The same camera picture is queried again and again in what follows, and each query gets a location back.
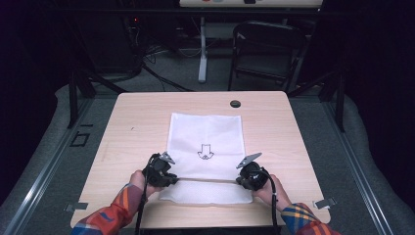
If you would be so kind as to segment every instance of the arrow symbol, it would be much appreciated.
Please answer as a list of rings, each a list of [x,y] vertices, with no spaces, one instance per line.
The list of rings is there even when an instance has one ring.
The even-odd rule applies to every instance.
[[[210,145],[202,144],[202,151],[198,152],[199,158],[203,160],[208,160],[213,157],[214,153],[210,151]]]

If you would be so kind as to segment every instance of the plaid sleeve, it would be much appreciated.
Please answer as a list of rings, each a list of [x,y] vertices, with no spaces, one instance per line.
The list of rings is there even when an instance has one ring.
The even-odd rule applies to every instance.
[[[109,207],[101,208],[81,219],[70,234],[114,234],[131,222],[137,212],[143,191],[126,184]]]
[[[292,204],[283,209],[281,216],[292,234],[340,235],[329,225],[322,223],[306,204]]]

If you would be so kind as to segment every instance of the white cloth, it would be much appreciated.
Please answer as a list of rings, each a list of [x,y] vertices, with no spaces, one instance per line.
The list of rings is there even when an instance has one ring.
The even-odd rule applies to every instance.
[[[167,152],[176,164],[169,172],[184,178],[235,180],[245,157],[240,116],[191,116],[173,113]],[[232,183],[178,181],[160,193],[180,204],[244,204],[251,192]]]

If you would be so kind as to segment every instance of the hand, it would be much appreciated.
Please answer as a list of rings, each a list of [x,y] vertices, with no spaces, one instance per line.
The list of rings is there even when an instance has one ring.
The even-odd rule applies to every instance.
[[[136,170],[134,173],[131,174],[130,183],[134,184],[135,186],[139,187],[141,190],[144,190],[146,178],[144,177],[142,171],[140,169]],[[150,197],[150,195],[154,194],[155,192],[161,191],[163,188],[160,187],[153,187],[152,185],[147,185],[147,192],[146,196]]]
[[[291,204],[291,201],[286,193],[286,191],[283,188],[283,185],[281,184],[281,181],[274,175],[274,174],[270,174],[272,180],[274,181],[275,184],[275,189],[277,191],[277,210],[280,212],[282,211],[284,208],[286,208],[287,206],[289,206]],[[253,196],[254,197],[259,197],[261,198],[261,200],[268,204],[269,206],[272,205],[272,187],[271,187],[271,182],[266,181],[265,185],[256,191],[253,191]]]

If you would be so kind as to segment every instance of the wooden table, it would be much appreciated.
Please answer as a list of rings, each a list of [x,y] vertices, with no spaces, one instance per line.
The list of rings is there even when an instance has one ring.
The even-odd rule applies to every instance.
[[[242,106],[232,108],[238,100]],[[262,152],[255,160],[282,181],[293,202],[306,203],[323,221],[328,210],[318,210],[312,201],[323,199],[299,127],[285,93],[271,92],[177,92],[123,93],[118,96],[80,203],[70,225],[99,208],[108,206],[132,172],[146,166],[153,153],[167,145],[172,113],[241,116],[247,154]],[[284,224],[280,215],[278,223]],[[271,225],[270,207],[260,199],[232,206],[178,205],[149,198],[143,228],[227,227]],[[135,219],[128,226],[135,225]]]

